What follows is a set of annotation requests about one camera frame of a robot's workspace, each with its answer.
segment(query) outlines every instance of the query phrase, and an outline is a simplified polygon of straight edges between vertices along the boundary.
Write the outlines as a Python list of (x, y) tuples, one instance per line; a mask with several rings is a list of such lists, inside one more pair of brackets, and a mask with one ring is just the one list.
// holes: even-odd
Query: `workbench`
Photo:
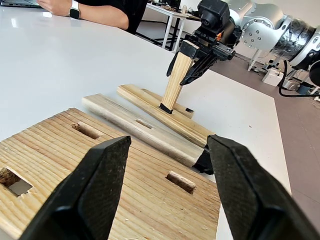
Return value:
[[(135, 84), (163, 95), (173, 53), (123, 30), (43, 9), (0, 7), (0, 19), (0, 140), (71, 107), (87, 113), (81, 99), (96, 93), (152, 119), (116, 89)], [(195, 110), (194, 121), (247, 146), (291, 191), (272, 97), (208, 70), (182, 89), (178, 102)], [(220, 211), (217, 239), (230, 237)]]

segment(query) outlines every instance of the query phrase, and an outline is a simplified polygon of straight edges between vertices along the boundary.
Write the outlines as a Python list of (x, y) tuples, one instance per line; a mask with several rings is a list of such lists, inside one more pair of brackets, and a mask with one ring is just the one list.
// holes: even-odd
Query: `gray floor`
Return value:
[[(161, 38), (165, 26), (142, 22), (138, 32)], [(238, 57), (211, 69), (274, 98), (292, 196), (320, 232), (320, 102), (280, 96), (277, 87), (263, 83), (262, 75), (248, 72), (248, 63)]]

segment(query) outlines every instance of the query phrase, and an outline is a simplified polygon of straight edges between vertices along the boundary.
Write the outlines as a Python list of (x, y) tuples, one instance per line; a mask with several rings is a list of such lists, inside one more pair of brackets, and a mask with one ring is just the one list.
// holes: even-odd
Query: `mortise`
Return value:
[(88, 124), (78, 121), (71, 125), (75, 130), (79, 131), (80, 133), (92, 138), (92, 139), (98, 139), (100, 138), (100, 131), (96, 130), (92, 126), (89, 126)]
[(165, 178), (168, 179), (170, 182), (174, 183), (175, 185), (178, 185), (180, 188), (182, 188), (189, 194), (194, 193), (196, 184), (190, 181), (189, 179), (181, 176), (180, 174), (175, 173), (174, 171), (170, 171)]
[(15, 175), (7, 168), (0, 170), (0, 184), (13, 193), (16, 197), (27, 194), (32, 185)]
[(136, 119), (135, 121), (136, 121), (138, 124), (141, 124), (141, 125), (145, 126), (145, 127), (148, 128), (148, 129), (153, 129), (153, 128), (154, 128), (152, 125), (150, 125), (149, 123), (147, 123), (147, 122), (145, 122), (145, 121), (143, 121), (143, 120), (141, 120), (141, 119)]
[(193, 111), (192, 109), (190, 109), (190, 108), (186, 108), (185, 111), (188, 112), (188, 113), (191, 113), (191, 114), (194, 112), (194, 111)]

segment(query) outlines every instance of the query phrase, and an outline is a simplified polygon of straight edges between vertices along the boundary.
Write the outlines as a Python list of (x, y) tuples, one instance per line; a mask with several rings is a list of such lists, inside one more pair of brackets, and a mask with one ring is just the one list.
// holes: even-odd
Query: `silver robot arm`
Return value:
[(320, 26), (285, 15), (274, 4), (225, 2), (235, 25), (243, 30), (241, 41), (247, 47), (271, 52), (296, 70), (309, 70), (311, 81), (320, 85)]

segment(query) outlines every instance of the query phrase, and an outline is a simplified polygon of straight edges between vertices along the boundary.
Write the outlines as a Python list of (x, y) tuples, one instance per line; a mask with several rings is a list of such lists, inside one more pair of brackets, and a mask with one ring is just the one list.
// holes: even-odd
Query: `smartwatch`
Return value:
[(75, 0), (72, 0), (72, 6), (69, 11), (69, 17), (73, 19), (80, 18), (79, 3)]

